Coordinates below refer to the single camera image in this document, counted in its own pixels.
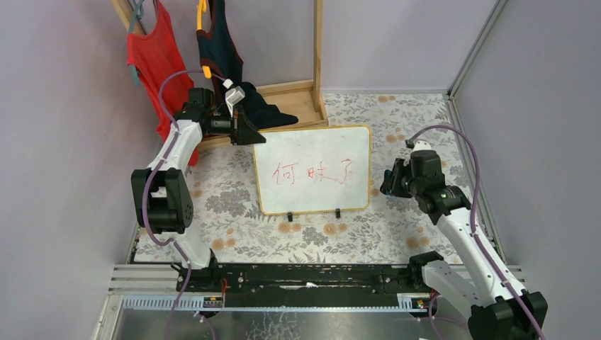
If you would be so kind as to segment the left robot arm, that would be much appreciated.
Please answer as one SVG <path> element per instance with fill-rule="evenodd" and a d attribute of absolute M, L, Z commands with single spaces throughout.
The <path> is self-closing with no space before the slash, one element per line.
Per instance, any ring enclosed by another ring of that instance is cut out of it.
<path fill-rule="evenodd" d="M 245 114 L 244 99 L 243 89 L 232 87 L 221 107 L 211 90 L 192 88 L 188 101 L 171 116 L 169 134 L 159 154 L 146 168 L 131 175 L 140 226 L 156 245 L 172 245 L 189 269 L 208 268 L 213 252 L 187 230 L 194 212 L 184 171 L 205 135 L 225 136 L 233 145 L 242 146 L 266 141 Z"/>

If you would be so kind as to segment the whiteboard with yellow frame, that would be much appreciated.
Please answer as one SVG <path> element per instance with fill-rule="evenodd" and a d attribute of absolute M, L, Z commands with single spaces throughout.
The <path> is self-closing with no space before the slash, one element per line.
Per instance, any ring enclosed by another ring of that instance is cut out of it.
<path fill-rule="evenodd" d="M 363 210 L 369 206 L 372 131 L 367 125 L 265 131 L 253 146 L 265 215 Z"/>

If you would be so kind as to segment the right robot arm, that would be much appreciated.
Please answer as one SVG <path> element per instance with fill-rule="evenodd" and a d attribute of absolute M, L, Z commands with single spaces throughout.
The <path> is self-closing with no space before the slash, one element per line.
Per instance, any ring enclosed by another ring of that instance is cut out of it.
<path fill-rule="evenodd" d="M 380 191 L 414 199 L 455 248 L 469 280 L 435 251 L 412 256 L 410 269 L 415 285 L 433 289 L 461 313 L 472 339 L 543 339 L 546 299 L 529 292 L 505 265 L 476 224 L 466 195 L 446 183 L 434 150 L 397 158 L 385 171 Z"/>

